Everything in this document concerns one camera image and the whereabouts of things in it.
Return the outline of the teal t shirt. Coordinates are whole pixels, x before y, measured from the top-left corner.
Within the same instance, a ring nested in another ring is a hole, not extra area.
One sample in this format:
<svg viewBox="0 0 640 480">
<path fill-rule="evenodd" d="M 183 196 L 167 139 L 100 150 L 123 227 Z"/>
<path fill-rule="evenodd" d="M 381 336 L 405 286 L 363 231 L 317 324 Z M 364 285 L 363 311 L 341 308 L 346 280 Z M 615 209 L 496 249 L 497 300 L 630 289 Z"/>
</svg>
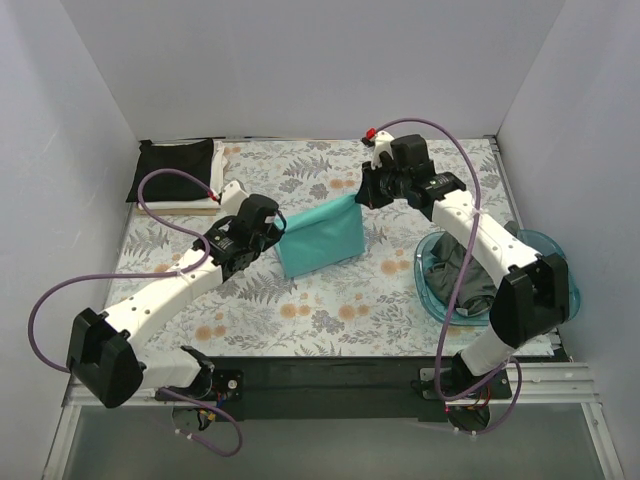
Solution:
<svg viewBox="0 0 640 480">
<path fill-rule="evenodd" d="M 363 254 L 363 216 L 355 195 L 344 195 L 289 217 L 275 248 L 287 278 Z"/>
</svg>

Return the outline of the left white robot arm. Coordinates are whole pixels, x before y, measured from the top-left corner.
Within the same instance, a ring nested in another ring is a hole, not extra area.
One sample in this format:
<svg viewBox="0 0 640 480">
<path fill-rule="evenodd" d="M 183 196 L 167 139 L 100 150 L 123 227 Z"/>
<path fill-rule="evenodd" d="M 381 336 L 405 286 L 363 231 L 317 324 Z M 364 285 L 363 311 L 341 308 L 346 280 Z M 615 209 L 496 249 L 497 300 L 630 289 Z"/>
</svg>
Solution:
<svg viewBox="0 0 640 480">
<path fill-rule="evenodd" d="M 70 372 L 107 408 L 141 389 L 167 388 L 193 400 L 213 386 L 214 363 L 190 346 L 166 354 L 147 349 L 151 337 L 198 297 L 217 289 L 276 245 L 286 222 L 279 205 L 239 194 L 161 278 L 100 313 L 74 319 L 67 355 Z"/>
</svg>

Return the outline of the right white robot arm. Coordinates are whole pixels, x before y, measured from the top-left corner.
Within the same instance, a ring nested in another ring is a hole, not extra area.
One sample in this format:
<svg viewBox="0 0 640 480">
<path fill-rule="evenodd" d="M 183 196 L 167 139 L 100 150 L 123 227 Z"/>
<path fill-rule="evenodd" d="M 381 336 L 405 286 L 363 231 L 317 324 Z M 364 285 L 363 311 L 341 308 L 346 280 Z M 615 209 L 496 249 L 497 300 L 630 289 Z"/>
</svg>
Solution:
<svg viewBox="0 0 640 480">
<path fill-rule="evenodd" d="M 356 203 L 380 209 L 402 199 L 465 245 L 497 289 L 486 330 L 458 352 L 447 371 L 434 374 L 452 396 L 475 397 L 509 358 L 531 339 L 570 317 L 569 269 L 558 253 L 544 255 L 481 211 L 479 196 L 453 173 L 438 173 L 426 141 L 371 130 L 373 156 L 362 165 Z"/>
</svg>

